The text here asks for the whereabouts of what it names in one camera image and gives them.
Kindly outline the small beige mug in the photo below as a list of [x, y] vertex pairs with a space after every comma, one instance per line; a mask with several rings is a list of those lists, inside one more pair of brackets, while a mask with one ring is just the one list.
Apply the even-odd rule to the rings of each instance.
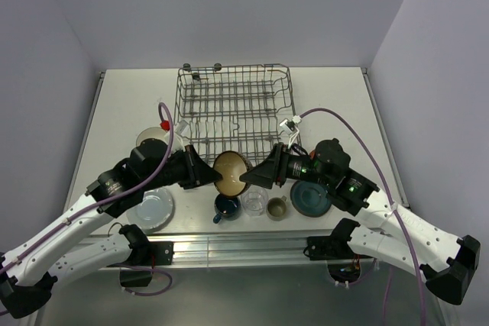
[[287, 197], [275, 197], [268, 201], [266, 214], [272, 221], [281, 221], [287, 216]]

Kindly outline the brown ribbed bowl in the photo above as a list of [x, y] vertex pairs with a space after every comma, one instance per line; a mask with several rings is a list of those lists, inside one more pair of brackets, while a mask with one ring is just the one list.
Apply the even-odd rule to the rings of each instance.
[[221, 174], [222, 179], [215, 183], [219, 193], [227, 197], [241, 195], [249, 188], [240, 176], [252, 168], [249, 160], [239, 152], [232, 150], [219, 154], [213, 163], [213, 169]]

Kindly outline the dark blue ribbed mug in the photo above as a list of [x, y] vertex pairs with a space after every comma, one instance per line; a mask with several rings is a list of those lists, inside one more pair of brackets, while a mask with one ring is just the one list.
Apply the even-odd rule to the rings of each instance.
[[228, 197], [218, 194], [214, 201], [215, 215], [212, 219], [214, 224], [222, 220], [232, 221], [241, 214], [241, 202], [238, 197]]

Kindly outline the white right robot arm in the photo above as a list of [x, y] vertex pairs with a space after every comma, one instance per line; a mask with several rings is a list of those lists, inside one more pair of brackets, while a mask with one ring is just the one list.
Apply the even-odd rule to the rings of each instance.
[[409, 209], [350, 168], [351, 157], [338, 139], [317, 143], [314, 156], [296, 156], [282, 143], [240, 180], [266, 189], [287, 179], [324, 185], [332, 206], [348, 213], [334, 228], [332, 252], [374, 257], [420, 276], [439, 299], [460, 305], [478, 268], [480, 242], [450, 234]]

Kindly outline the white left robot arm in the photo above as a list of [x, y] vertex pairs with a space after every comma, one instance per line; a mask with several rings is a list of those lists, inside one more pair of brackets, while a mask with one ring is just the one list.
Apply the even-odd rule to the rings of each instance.
[[145, 192], [173, 184], [194, 189], [222, 179], [193, 146], [171, 153], [162, 140], [147, 139], [91, 183], [75, 204], [39, 234], [1, 255], [1, 303], [15, 319], [42, 308], [55, 289], [118, 263], [151, 261], [146, 234], [135, 224], [89, 247], [75, 246], [93, 231], [143, 201]]

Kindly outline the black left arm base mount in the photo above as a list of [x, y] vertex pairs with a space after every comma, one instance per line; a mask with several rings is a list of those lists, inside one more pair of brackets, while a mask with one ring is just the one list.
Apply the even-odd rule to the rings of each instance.
[[144, 253], [138, 258], [125, 261], [125, 265], [119, 272], [119, 283], [123, 288], [146, 288], [150, 285], [155, 275], [148, 270], [159, 266], [169, 266], [173, 262], [174, 243], [172, 241], [150, 242]]

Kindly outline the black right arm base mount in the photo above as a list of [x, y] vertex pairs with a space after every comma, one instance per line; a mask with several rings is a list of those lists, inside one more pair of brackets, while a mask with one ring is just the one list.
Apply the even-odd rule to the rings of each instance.
[[303, 255], [310, 261], [336, 261], [344, 263], [329, 264], [329, 276], [334, 282], [342, 284], [357, 281], [361, 275], [359, 255], [355, 254], [346, 244], [333, 236], [312, 236], [306, 239]]

